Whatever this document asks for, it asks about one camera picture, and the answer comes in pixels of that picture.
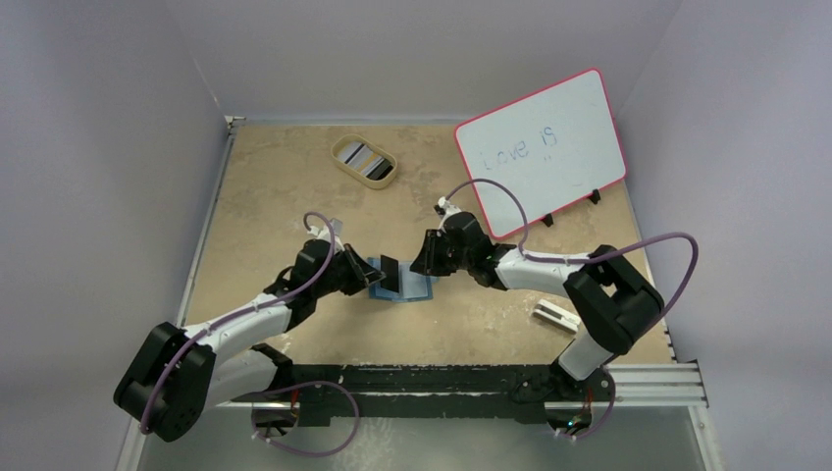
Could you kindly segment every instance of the tabletop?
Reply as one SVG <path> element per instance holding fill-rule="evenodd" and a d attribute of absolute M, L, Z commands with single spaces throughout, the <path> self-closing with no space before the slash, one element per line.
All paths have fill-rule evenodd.
<path fill-rule="evenodd" d="M 368 188 L 332 163 L 332 144 L 349 133 L 397 159 L 399 173 L 390 186 Z M 269 285 L 309 238 L 301 222 L 309 210 L 343 221 L 341 240 L 362 257 L 413 260 L 425 229 L 438 226 L 433 206 L 466 180 L 453 126 L 243 126 L 223 177 L 186 322 L 235 309 Z M 577 253 L 602 243 L 622 247 L 637 241 L 624 183 L 600 195 L 598 205 L 584 200 L 555 213 L 552 227 L 533 224 L 526 247 Z M 470 188 L 453 202 L 482 218 Z M 647 274 L 641 250 L 627 257 Z M 441 278 L 433 295 L 428 301 L 392 303 L 370 299 L 366 290 L 330 294 L 311 317 L 268 343 L 295 363 L 543 364 L 573 338 L 529 315 L 541 298 L 574 312 L 568 299 L 482 288 L 464 272 Z M 616 361 L 670 363 L 661 324 Z"/>

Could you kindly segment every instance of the gray wall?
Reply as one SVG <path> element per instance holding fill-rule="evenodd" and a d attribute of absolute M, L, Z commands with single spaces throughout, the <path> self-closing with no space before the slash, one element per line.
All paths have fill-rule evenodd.
<path fill-rule="evenodd" d="M 624 102 L 681 0 L 168 0 L 226 114 L 463 118 L 589 67 Z"/>
<path fill-rule="evenodd" d="M 224 120 L 161 0 L 4 2 L 0 44 L 0 468 L 112 469 Z"/>
<path fill-rule="evenodd" d="M 702 262 L 669 316 L 731 469 L 832 468 L 832 3 L 685 1 L 619 114 L 642 232 Z M 670 292 L 684 245 L 650 250 Z"/>

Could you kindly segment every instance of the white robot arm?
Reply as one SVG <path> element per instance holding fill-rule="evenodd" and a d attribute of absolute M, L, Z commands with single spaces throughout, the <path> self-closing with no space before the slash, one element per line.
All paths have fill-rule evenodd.
<path fill-rule="evenodd" d="M 257 343 L 303 322 L 315 311 L 318 298 L 335 291 L 353 295 L 385 277 L 349 244 L 341 244 L 340 222 L 330 226 L 334 235 L 327 228 L 311 227 L 313 238 L 294 265 L 250 302 L 182 329 L 170 323 L 156 326 L 119 383 L 116 404 L 141 420 L 145 432 L 171 442 L 190 429 L 204 408 L 279 383 L 291 361 Z M 331 240 L 333 254 L 321 270 Z"/>
<path fill-rule="evenodd" d="M 664 307 L 661 295 L 623 256 L 586 263 L 613 247 L 602 245 L 592 253 L 572 255 L 522 250 L 491 242 L 473 214 L 445 198 L 435 209 L 442 222 L 438 229 L 426 231 L 412 271 L 442 277 L 466 270 L 483 287 L 533 289 L 573 302 L 586 330 L 552 362 L 556 379 L 577 384 L 627 353 Z M 570 259 L 581 262 L 571 264 Z M 612 295 L 603 289 L 610 286 L 615 287 Z"/>

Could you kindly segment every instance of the purple cable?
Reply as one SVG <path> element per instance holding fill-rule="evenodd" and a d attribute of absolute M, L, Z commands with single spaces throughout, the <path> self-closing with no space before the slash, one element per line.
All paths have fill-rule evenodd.
<path fill-rule="evenodd" d="M 212 324 L 208 329 L 204 329 L 196 333 L 193 337 L 188 339 L 177 351 L 177 353 L 171 358 L 171 361 L 165 366 L 165 369 L 162 370 L 162 374 L 159 375 L 159 379 L 156 380 L 156 385 L 153 386 L 153 391 L 150 392 L 150 397 L 147 398 L 147 404 L 144 406 L 144 411 L 141 413 L 141 421 L 138 425 L 138 430 L 144 434 L 148 435 L 150 433 L 150 412 L 153 409 L 153 404 L 156 403 L 156 399 L 159 397 L 159 393 L 162 391 L 162 386 L 165 384 L 165 381 L 171 376 L 171 373 L 179 364 L 182 357 L 187 353 L 187 351 L 200 339 L 209 335 L 211 331 L 228 324 L 230 321 L 237 319 L 241 316 L 246 314 L 251 314 L 256 310 L 264 307 L 271 307 L 279 302 L 284 302 L 295 297 L 298 293 L 302 292 L 303 290 L 312 286 L 313 283 L 317 282 L 321 275 L 324 274 L 324 271 L 330 266 L 330 262 L 333 259 L 333 255 L 335 254 L 335 247 L 336 247 L 336 233 L 335 229 L 333 229 L 333 225 L 330 224 L 330 221 L 321 213 L 315 211 L 309 211 L 303 215 L 303 225 L 306 226 L 306 229 L 309 229 L 309 225 L 306 223 L 306 219 L 309 216 L 315 216 L 316 218 L 320 219 L 324 222 L 324 225 L 327 226 L 327 229 L 330 231 L 330 249 L 327 251 L 327 258 L 324 260 L 324 264 L 321 265 L 321 268 L 315 272 L 315 275 L 312 276 L 306 283 L 297 287 L 297 289 L 293 289 L 290 292 L 276 298 L 272 299 L 271 301 L 264 302 L 263 304 L 259 304 L 257 306 L 248 306 L 242 309 L 236 310 L 235 312 L 229 313 L 224 317 L 218 319 L 214 324 Z"/>
<path fill-rule="evenodd" d="M 346 438 L 346 440 L 343 441 L 342 444 L 336 446 L 333 449 L 329 449 L 327 451 L 307 451 L 305 449 L 298 449 L 298 448 L 295 448 L 295 447 L 292 447 L 292 446 L 289 446 L 289 445 L 284 445 L 280 442 L 276 442 L 274 440 L 271 440 L 270 438 L 265 437 L 263 434 L 260 433 L 260 431 L 257 430 L 257 423 L 254 421 L 254 411 L 252 410 L 252 412 L 251 412 L 251 427 L 254 429 L 254 436 L 257 437 L 258 439 L 262 440 L 263 442 L 267 443 L 268 445 L 274 446 L 276 448 L 279 448 L 279 449 L 282 449 L 284 451 L 288 451 L 290 453 L 294 453 L 294 454 L 297 454 L 297 455 L 300 455 L 300 456 L 306 456 L 306 457 L 309 457 L 309 458 L 323 458 L 324 456 L 330 456 L 330 455 L 336 454 L 339 451 L 341 451 L 342 449 L 346 448 L 346 446 L 349 445 L 350 442 L 352 442 L 352 439 L 355 438 L 355 434 L 358 433 L 358 422 L 359 422 L 360 418 L 359 418 L 359 415 L 358 415 L 358 402 L 355 401 L 355 397 L 353 397 L 352 394 L 350 394 L 349 391 L 347 391 L 345 387 L 339 385 L 338 383 L 332 383 L 330 381 L 310 381 L 308 383 L 301 383 L 299 385 L 290 386 L 288 388 L 283 388 L 283 389 L 280 389 L 280 390 L 264 391 L 264 392 L 262 392 L 262 394 L 264 394 L 264 395 L 282 394 L 282 393 L 288 393 L 288 392 L 291 392 L 291 391 L 300 390 L 302 388 L 308 388 L 310 386 L 318 386 L 318 385 L 328 386 L 330 388 L 335 388 L 335 389 L 339 390 L 340 392 L 343 393 L 343 395 L 346 396 L 347 399 L 349 399 L 349 403 L 352 405 L 352 411 L 355 414 L 354 415 L 355 420 L 352 423 L 352 431 L 349 432 L 349 436 Z"/>
<path fill-rule="evenodd" d="M 511 192 L 510 189 L 506 188 L 500 183 L 497 183 L 493 180 L 489 179 L 473 179 L 469 180 L 468 182 L 459 184 L 456 188 L 452 189 L 450 193 L 447 194 L 445 199 L 450 200 L 450 197 L 453 196 L 457 191 L 462 189 L 463 187 L 473 184 L 473 183 L 488 183 L 491 185 L 496 186 L 497 188 L 503 190 L 505 194 L 514 201 L 514 204 L 517 206 L 517 209 L 520 211 L 520 217 L 523 219 L 523 236 L 520 237 L 520 241 L 517 242 L 517 250 L 520 251 L 520 254 L 526 260 L 530 260 L 532 262 L 539 262 L 539 263 L 563 263 L 569 265 L 570 263 L 575 264 L 596 264 L 605 262 L 611 258 L 619 257 L 624 255 L 625 253 L 632 252 L 633 250 L 637 250 L 639 248 L 644 248 L 648 245 L 652 245 L 657 242 L 662 242 L 664 240 L 669 240 L 671 238 L 683 238 L 687 242 L 691 244 L 691 262 L 688 264 L 688 270 L 685 272 L 685 276 L 682 277 L 682 281 L 679 283 L 679 287 L 676 288 L 676 292 L 670 296 L 670 300 L 667 301 L 667 304 L 664 305 L 664 309 L 658 313 L 658 316 L 650 323 L 650 326 L 647 328 L 647 331 L 655 327 L 659 321 L 667 314 L 667 312 L 676 304 L 676 301 L 679 300 L 679 297 L 682 295 L 682 291 L 685 290 L 685 287 L 688 285 L 688 282 L 691 280 L 691 276 L 694 274 L 694 269 L 697 267 L 697 261 L 700 258 L 700 247 L 697 243 L 697 240 L 690 234 L 687 233 L 668 233 L 663 235 L 655 235 L 653 237 L 646 238 L 639 242 L 636 242 L 632 245 L 627 245 L 624 248 L 614 250 L 612 252 L 604 253 L 603 255 L 599 255 L 598 257 L 593 258 L 562 258 L 562 257 L 538 257 L 535 255 L 527 254 L 524 250 L 523 245 L 526 243 L 526 239 L 529 238 L 529 220 L 526 217 L 526 211 L 523 209 L 523 205 L 520 204 L 520 200 L 517 199 L 517 196 Z M 610 412 L 612 412 L 612 404 L 615 402 L 615 382 L 612 381 L 612 394 L 609 400 L 609 405 L 606 407 L 603 415 L 598 419 L 598 423 L 581 434 L 580 436 L 575 436 L 575 438 L 585 438 L 591 434 L 593 434 L 604 422 L 606 422 L 607 417 L 609 417 Z"/>

